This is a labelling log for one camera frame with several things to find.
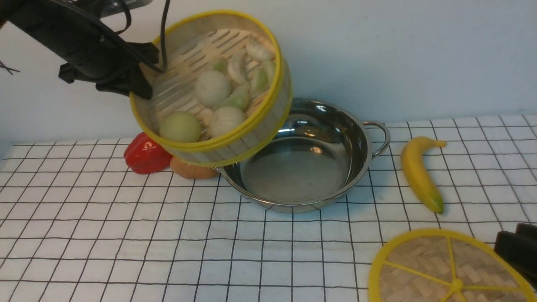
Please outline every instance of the black cable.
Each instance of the black cable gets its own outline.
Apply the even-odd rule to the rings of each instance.
[[[127,3],[125,3],[125,0],[117,0],[117,1],[119,3],[119,6],[121,6],[123,13],[125,14],[125,28],[123,28],[120,31],[116,31],[115,33],[122,34],[130,27],[130,24],[132,23],[133,19],[132,19],[132,16],[130,15],[130,8],[127,5]]]
[[[162,53],[161,57],[162,57],[162,67],[163,67],[162,69],[154,65],[151,61],[149,61],[145,56],[140,54],[130,44],[123,41],[123,39],[120,38],[114,31],[112,31],[108,26],[104,25],[99,19],[95,18],[93,15],[71,4],[68,4],[67,2],[63,2],[62,0],[50,0],[50,1],[68,10],[75,11],[80,17],[83,17],[84,19],[92,22],[94,26],[98,27],[99,29],[107,33],[106,36],[110,38],[112,42],[114,42],[117,46],[123,47],[125,51],[127,51],[130,55],[135,57],[140,63],[149,67],[151,70],[156,71],[161,74],[167,71],[168,58],[166,55],[165,30],[166,30],[166,18],[168,16],[168,10],[170,8],[171,0],[166,0],[166,3],[164,4],[164,11],[162,13],[162,22],[161,22],[161,53]]]
[[[168,10],[170,8],[171,0],[166,0],[164,3],[164,10],[162,11],[161,21],[161,54],[162,54],[162,73],[168,70],[168,56],[166,53],[166,19],[168,17]]]

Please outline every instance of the white wall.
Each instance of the white wall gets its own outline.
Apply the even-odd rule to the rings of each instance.
[[[123,37],[152,40],[163,3],[134,10]],[[329,100],[361,119],[537,112],[534,0],[172,1],[168,24],[221,8],[250,13],[273,30],[295,95]],[[105,22],[120,29],[124,20]],[[0,40],[0,60],[22,71],[9,76],[0,69],[0,139],[139,132],[126,97],[89,83],[65,84],[57,78],[62,60],[12,25]]]
[[[11,144],[9,142],[0,140],[0,161],[4,159],[4,155],[10,147]]]

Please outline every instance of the banana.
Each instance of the banana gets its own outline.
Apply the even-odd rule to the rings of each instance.
[[[401,166],[412,191],[429,210],[442,214],[444,201],[423,164],[423,153],[433,147],[445,147],[446,142],[425,136],[411,139],[401,152]]]

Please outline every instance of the white onion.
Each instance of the white onion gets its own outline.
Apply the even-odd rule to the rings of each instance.
[[[262,68],[255,68],[252,81],[250,81],[250,96],[257,97],[269,88],[267,73]]]
[[[239,108],[226,106],[216,109],[207,129],[213,138],[223,136],[239,127],[246,120],[246,114]]]
[[[274,74],[276,73],[276,63],[273,61],[264,61],[261,63],[261,68],[267,73],[268,85],[270,86],[274,80]]]
[[[228,74],[231,79],[239,84],[244,85],[246,81],[246,71],[244,70],[244,57],[246,56],[246,50],[241,49],[234,53],[229,59]]]
[[[248,84],[237,87],[237,89],[222,102],[221,107],[233,106],[244,111],[244,109],[248,107],[248,103],[250,103],[250,95],[248,94],[249,89],[250,85]]]
[[[231,83],[225,74],[209,69],[198,76],[194,90],[201,104],[213,107],[231,94]]]
[[[253,38],[249,38],[246,42],[246,51],[248,52],[248,55],[252,57],[252,59],[258,62],[272,60],[274,57],[274,53],[272,51]]]
[[[177,142],[196,142],[201,136],[200,121],[188,112],[174,112],[161,122],[161,137]]]

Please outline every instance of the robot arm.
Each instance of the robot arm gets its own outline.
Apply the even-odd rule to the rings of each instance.
[[[105,0],[0,0],[0,28],[9,21],[66,60],[59,77],[67,83],[93,82],[99,91],[150,99],[152,88],[140,63],[164,72],[165,54],[164,68],[157,68],[158,48],[123,41],[100,22],[104,6]]]

